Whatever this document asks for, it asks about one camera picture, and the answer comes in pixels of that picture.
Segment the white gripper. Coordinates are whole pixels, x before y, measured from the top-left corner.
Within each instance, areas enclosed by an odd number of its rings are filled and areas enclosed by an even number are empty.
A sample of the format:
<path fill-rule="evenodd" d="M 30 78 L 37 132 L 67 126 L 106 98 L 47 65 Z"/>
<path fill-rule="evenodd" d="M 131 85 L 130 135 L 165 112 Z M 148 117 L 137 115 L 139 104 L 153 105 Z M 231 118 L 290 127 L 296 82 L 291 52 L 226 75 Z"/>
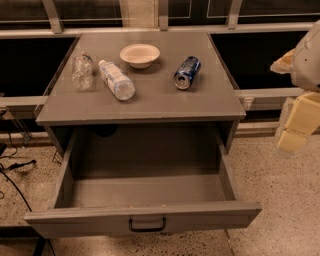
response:
<path fill-rule="evenodd" d="M 272 72 L 289 74 L 292 83 L 315 91 L 297 97 L 284 123 L 277 148 L 286 153 L 300 149 L 307 138 L 320 127 L 320 20 L 292 49 L 270 66 Z"/>

